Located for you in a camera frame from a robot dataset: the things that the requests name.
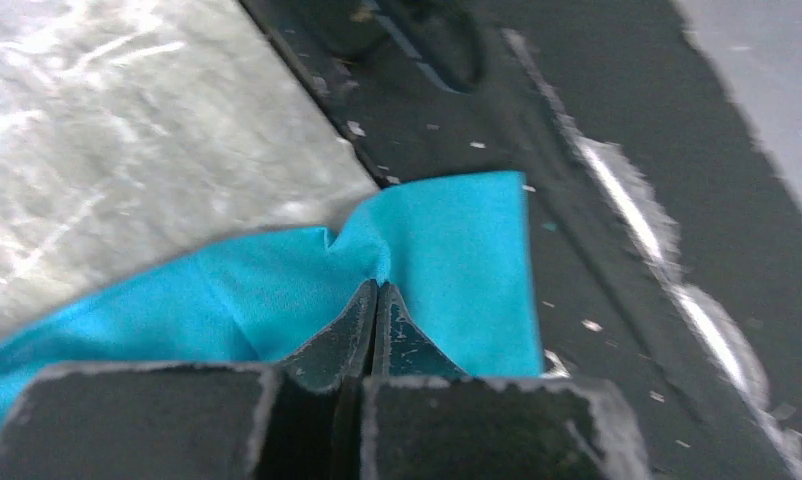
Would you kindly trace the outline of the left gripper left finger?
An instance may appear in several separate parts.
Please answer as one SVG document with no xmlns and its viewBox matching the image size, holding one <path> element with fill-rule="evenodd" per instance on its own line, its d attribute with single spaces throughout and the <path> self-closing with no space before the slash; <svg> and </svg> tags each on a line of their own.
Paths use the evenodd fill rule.
<svg viewBox="0 0 802 480">
<path fill-rule="evenodd" d="M 274 363 L 43 369 L 0 430 L 0 479 L 347 479 L 379 288 Z"/>
</svg>

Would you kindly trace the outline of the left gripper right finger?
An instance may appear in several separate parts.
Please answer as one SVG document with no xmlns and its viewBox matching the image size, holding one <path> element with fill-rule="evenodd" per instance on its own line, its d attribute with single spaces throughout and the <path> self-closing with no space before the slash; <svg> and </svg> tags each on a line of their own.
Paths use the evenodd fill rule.
<svg viewBox="0 0 802 480">
<path fill-rule="evenodd" d="M 361 397 L 365 479 L 649 479 L 635 414 L 610 381 L 472 377 L 381 287 Z"/>
</svg>

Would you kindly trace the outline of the teal t-shirt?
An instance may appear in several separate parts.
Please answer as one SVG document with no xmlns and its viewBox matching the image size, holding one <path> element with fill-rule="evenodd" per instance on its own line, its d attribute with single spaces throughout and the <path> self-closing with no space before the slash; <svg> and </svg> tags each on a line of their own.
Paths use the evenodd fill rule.
<svg viewBox="0 0 802 480">
<path fill-rule="evenodd" d="M 385 189 L 337 232 L 226 239 L 54 311 L 0 341 L 0 425 L 55 362 L 279 360 L 369 280 L 466 372 L 542 373 L 525 177 L 485 172 Z"/>
</svg>

